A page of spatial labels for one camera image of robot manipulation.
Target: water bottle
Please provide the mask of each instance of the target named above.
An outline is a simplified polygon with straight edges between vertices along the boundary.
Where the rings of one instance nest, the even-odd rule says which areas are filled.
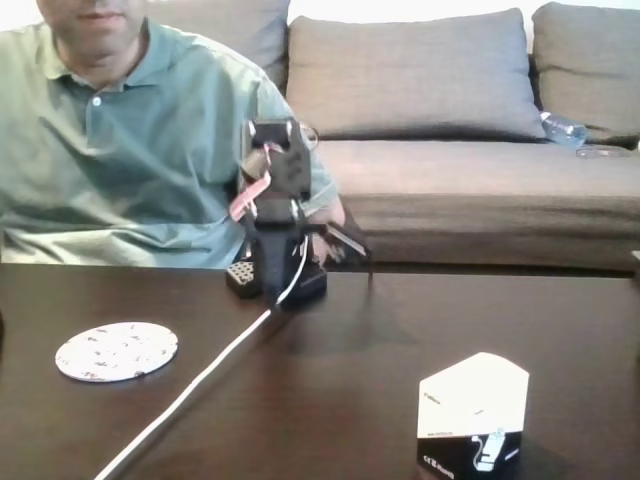
[[[547,139],[553,143],[580,148],[587,141],[588,132],[584,125],[550,112],[542,112],[540,119]]]

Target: white box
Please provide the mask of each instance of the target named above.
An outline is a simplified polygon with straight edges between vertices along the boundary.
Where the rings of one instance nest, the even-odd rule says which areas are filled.
[[[529,373],[478,353],[420,382],[418,465],[445,480],[497,478],[520,457]]]

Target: gray couch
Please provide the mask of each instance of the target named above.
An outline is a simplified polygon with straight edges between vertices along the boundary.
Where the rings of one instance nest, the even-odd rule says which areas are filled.
[[[532,55],[517,9],[290,26],[287,11],[288,0],[151,4],[156,20],[265,69],[319,131],[378,261],[634,268],[640,11],[547,4]],[[540,109],[587,125],[592,150],[549,143]]]

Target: dark wooden table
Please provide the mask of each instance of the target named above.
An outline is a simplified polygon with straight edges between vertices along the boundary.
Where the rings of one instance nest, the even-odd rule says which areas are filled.
[[[0,478],[93,479],[263,311],[223,283],[2,266]],[[68,338],[130,320],[172,328],[174,361],[109,385],[57,371]],[[260,330],[118,478],[419,478],[418,382],[480,351],[531,374],[515,478],[638,478],[639,348],[632,280],[386,274],[367,295],[366,276],[332,274],[324,302]]]

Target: white coaster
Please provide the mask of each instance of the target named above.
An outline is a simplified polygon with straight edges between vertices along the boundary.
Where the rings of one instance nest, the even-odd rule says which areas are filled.
[[[152,323],[114,323],[76,335],[56,353],[65,375],[85,382],[118,382],[140,377],[171,361],[178,338]]]

